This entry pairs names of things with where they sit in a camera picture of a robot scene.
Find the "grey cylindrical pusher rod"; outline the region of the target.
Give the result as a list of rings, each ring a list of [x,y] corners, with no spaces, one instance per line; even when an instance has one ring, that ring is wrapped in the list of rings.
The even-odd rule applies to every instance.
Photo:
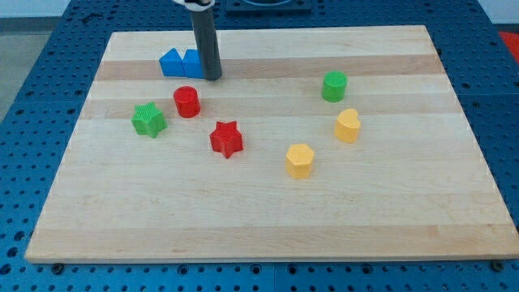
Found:
[[[191,4],[189,9],[204,78],[218,80],[222,69],[212,7]]]

